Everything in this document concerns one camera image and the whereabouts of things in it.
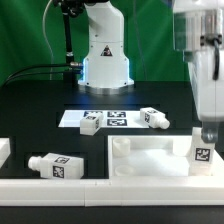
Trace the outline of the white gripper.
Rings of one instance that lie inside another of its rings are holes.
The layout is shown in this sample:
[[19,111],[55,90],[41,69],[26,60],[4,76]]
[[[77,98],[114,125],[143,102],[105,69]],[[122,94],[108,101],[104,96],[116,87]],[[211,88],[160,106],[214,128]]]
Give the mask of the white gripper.
[[219,122],[224,121],[224,50],[219,51],[218,79],[214,80],[213,47],[193,53],[188,71],[197,115],[202,121],[201,138],[205,143],[218,141]]

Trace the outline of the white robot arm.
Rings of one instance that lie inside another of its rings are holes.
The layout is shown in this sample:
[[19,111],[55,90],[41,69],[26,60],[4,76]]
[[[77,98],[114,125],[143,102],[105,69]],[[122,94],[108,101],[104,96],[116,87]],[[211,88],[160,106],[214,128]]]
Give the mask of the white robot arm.
[[[201,138],[218,141],[224,122],[224,0],[162,0],[173,13],[174,49],[188,65]],[[84,0],[89,19],[89,52],[78,84],[98,94],[132,85],[124,54],[124,17],[110,0]]]

